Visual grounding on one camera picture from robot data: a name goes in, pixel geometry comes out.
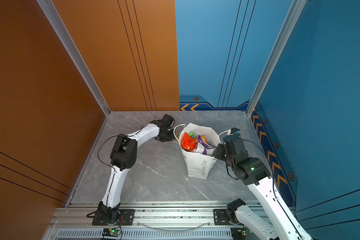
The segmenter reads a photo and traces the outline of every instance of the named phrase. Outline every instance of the orange wall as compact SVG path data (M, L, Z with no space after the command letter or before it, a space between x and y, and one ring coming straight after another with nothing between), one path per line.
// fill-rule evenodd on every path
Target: orange wall
M112 111L178 110L174 0L53 0Z
M104 118L37 1L0 0L0 240L42 237Z

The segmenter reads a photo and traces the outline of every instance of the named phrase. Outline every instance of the bag handle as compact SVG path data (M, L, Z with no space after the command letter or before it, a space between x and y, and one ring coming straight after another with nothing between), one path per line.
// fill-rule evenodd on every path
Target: bag handle
M180 143L179 139L176 137L176 134L175 134L175 129L178 127L178 126L185 126L185 123L184 124L179 124L177 125L174 129L173 129L173 135L175 136L176 140Z

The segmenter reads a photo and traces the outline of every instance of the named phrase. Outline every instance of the black line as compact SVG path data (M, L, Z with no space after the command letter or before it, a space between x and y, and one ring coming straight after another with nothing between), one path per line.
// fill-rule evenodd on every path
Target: black line
M128 36L128 32L127 32L127 27L125 26L124 17L123 17L123 13L121 12L121 7L120 7L119 0L117 0L117 3L119 4L119 9L120 9L121 18L122 18L123 23L124 23L124 28L125 28L125 32L126 32L126 34L127 34L127 38L128 38L128 42L129 42L129 47L131 48L131 53L132 53L133 61L134 61L134 63L135 63L135 68L136 68L137 76L139 77L140 87L141 87L141 91L143 92L143 97L144 97L144 101L145 101L145 106L147 107L147 111L148 111L148 105L147 105L147 101L145 100L145 95L144 95L144 91L143 91L143 85L141 84L139 71L137 70L137 65L136 65L135 57L134 57L134 55L133 55L131 42L129 41L129 36Z
M154 108L152 107L151 97L149 96L149 91L148 91L148 87L147 87L147 81L145 80L144 69L143 69L143 65L142 65L142 63L141 63L141 58L140 58L140 53L139 53L139 47L137 46L136 36L135 36L135 32L134 32L134 30L133 30L132 20L131 20L131 15L129 14L129 9L128 9L127 0L125 0L125 5L127 6L127 12L128 12L128 16L129 16L129 21L130 21L130 23L131 23L132 33L133 33L133 37L134 37L134 39L135 39L135 44L136 44L136 49L137 49L137 55L139 56L141 71L143 72L143 78L144 78L145 88L147 89L149 104L151 105L151 109L153 110Z
M53 178L50 178L50 177L48 177L47 175L42 174L41 172L39 172L39 171L37 171L37 170L33 169L32 167L29 167L29 166L25 165L24 163L22 163L22 162L20 162L20 161L17 161L17 160L16 160L16 159L14 159L13 157L10 157L10 156L8 156L7 154L5 154L5 153L3 153L3 152L0 152L0 153L1 153L1 154L3 154L4 156L9 157L9 158L10 158L10 159L12 159L12 160L14 160L14 161L18 162L18 163L20 163L20 164L22 164L22 165L26 166L27 168L30 168L30 169L34 170L35 172L37 172L37 173L39 173L39 174L41 174L41 175L43 175L43 176L45 176L45 177L49 178L50 180L53 180L53 181L55 181L55 182L57 182L57 183L59 183L59 184L63 185L64 187L67 187L67 188L69 188L69 189L72 189L72 188L70 188L70 187L68 187L68 186L66 186L66 185L64 185L64 184L62 184L61 182L58 182L58 181L54 180Z
M28 176L25 176L24 174L21 174L21 173L15 171L15 170L10 169L9 167L6 167L6 166L1 165L1 164L0 164L0 166L5 167L6 169L9 169L9 170L11 170L11 171L13 171L13 172L15 172L15 173L18 173L18 174L20 174L20 175L22 175L22 176L24 176L24 177L26 177L26 178L29 178L30 180L34 180L33 178L30 178L30 177L28 177ZM56 191L58 191L58 192L61 192L61 191L59 191L59 190L57 190L57 189L54 189L53 187L50 187L50 186L48 186L48 185L43 184L43 183L41 183L41 182L39 182L39 181L37 181L37 180L34 180L34 181L35 181L35 182L38 182L39 184L42 184L42 185L44 185L44 186L46 186L46 187L49 187L50 189L56 190Z
M247 14L247 9L248 9L248 4L249 4L249 3L250 3L250 1L248 0L248 2L247 2L247 7L245 8L243 23L241 24L239 39L237 40L237 44L236 44L235 55L233 55L233 61L232 61L232 65L231 65L231 71L229 72L229 77L228 77L227 87L225 88L225 94L224 94L224 98L223 98L223 103L222 103L221 106L224 105L225 96L227 95L227 89L228 89L228 85L229 85L229 79L231 78L231 73L232 73L233 64L235 63L235 57L236 57L237 47L239 46L241 31L243 30L244 20L245 20L246 14Z
M355 205L355 206L351 206L351 207L346 207L345 209L336 210L336 211L329 212L329 213L326 213L326 214L321 214L321 215L318 215L318 216L315 216L315 217L321 217L321 216L324 216L324 215L327 215L327 214L333 214L335 212L340 212L342 210L351 209L351 208L359 207L359 206L360 206L360 204ZM303 220L300 220L300 221L305 221L305 220L312 219L312 218L315 218L315 217L306 218L306 219L303 219Z
M10 183L13 183L14 185L18 185L18 186L20 186L20 187L24 187L24 186L22 186L22 185L19 185L19 184L17 184L17 183L11 182L10 180L6 180L6 179L4 179L4 178L1 178L1 177L0 177L0 179L1 179L1 180L4 180L4 181L7 181L7 182L10 182ZM31 191L33 191L33 192L37 192L37 193L39 193L39 194L41 194L41 195L44 195L44 196L46 196L46 197L50 197L50 198L52 198L52 199L55 199L54 197L51 197L51 196L42 194L41 192L32 190L32 189L30 189L30 188L27 188L27 187L24 187L24 188L25 188L25 189L28 189L28 190L31 190Z
M335 197L335 198L333 198L333 199L326 200L326 201L324 201L324 202L321 202L321 203L319 203L319 204L315 204L315 205L310 206L310 207L307 207L307 208L305 208L305 209L298 210L297 212L300 212L300 211L303 211L303 210L306 210L306 209L310 209L310 208L315 207L315 206L317 206L317 205L320 205L320 204L323 204L323 203L326 203L326 202L329 202L329 201L332 201L332 200L338 199L338 198L340 198L340 197L344 197L344 196L346 196L346 195L349 195L349 194L352 194L352 193L354 193L354 192L358 192L358 191L360 191L360 189L357 189L357 190L355 190L355 191L353 191L353 192L349 192L349 193L347 193L347 194L344 194L344 195L341 195L341 196Z
M360 218L355 219L355 220L345 221L345 222L338 222L338 223L332 223L332 224L327 224L327 225L318 226L318 227L306 228L305 230L314 229L314 228L320 228L320 227L327 227L327 226L337 225L337 224L341 224L341 223L356 222L356 221L360 221Z
M143 53L144 53L144 58L145 58L145 65L147 66L147 72L148 72L149 84L151 85L152 98L154 99L155 110L157 111L157 108L156 108L156 102L155 102L154 90L152 89L151 77L149 76L149 69L148 69L148 64L147 64L147 57L145 56L144 45L143 45L143 39L142 39L142 37L141 37L141 32L140 32L140 27L139 27L139 21L137 20L137 13L136 13L136 8L135 8L135 2L134 2L134 0L132 0L132 3L133 3L133 8L135 9L135 16L136 16L136 21L137 21L137 27L138 27L138 29L139 29L140 40L141 40L141 46L143 47Z
M225 78L225 73L226 73L226 71L227 71L227 66L228 66L229 55L231 54L231 47L232 47L232 42L233 42L233 36L235 35L236 24L237 24L237 18L239 17L239 12L240 12L240 6L241 6L241 0L240 0L240 4L239 4L239 10L237 10L237 16L236 16L235 27L233 28L233 34L232 34L232 40L231 40L231 46L229 47L228 58L227 58L227 64L226 64L226 66L225 66L225 71L224 71L224 76L223 76L223 83L221 84L220 96L219 96L219 101L218 101L218 103L217 103L217 106L219 106L219 104L220 104L221 92L223 91L224 78Z
M227 104L225 105L225 107L228 106L228 101L229 101L229 98L230 98L230 96L231 96L231 91L232 91L232 87L233 87L233 82L235 81L237 69L239 68L239 63L240 63L241 54L243 53L244 43L245 43L245 40L247 39L248 29L250 28L251 19L252 19L252 15L253 15L253 11L254 11L254 6L256 5L256 1L257 1L257 0L254 1L254 5L253 5L253 9L252 9L252 14L251 14L251 18L250 18L250 22L248 23L247 32L245 33L245 38L244 38L244 42L243 42L243 47L241 48L241 52L240 52L240 56L239 56L239 61L237 62L237 67L236 67L235 75L233 76L232 85L231 85L231 90L229 91L229 95L228 95L228 99L227 99Z

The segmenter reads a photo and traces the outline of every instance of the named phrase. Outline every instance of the red snack package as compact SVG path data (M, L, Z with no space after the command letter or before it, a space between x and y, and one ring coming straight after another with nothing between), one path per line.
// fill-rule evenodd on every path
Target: red snack package
M182 143L181 143L181 147L187 151L190 152L192 151L196 146L196 142L193 140L193 138L191 138L188 133L185 133L183 138L182 138Z

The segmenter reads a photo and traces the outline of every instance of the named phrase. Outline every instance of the snack package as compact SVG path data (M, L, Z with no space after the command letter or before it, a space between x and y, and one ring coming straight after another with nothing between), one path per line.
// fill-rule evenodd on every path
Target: snack package
M204 135L202 135L202 136L199 135L199 137L201 137L202 140L206 143L206 138L205 138Z
M202 137L199 136L197 139L197 146L191 152L198 152L204 155L213 156L215 149L215 146L209 146L206 142L204 142Z
M185 133L183 138L182 138L182 143L181 143L181 147L185 150L185 151L192 151L196 146L196 142L193 140L193 138L191 138L188 133Z

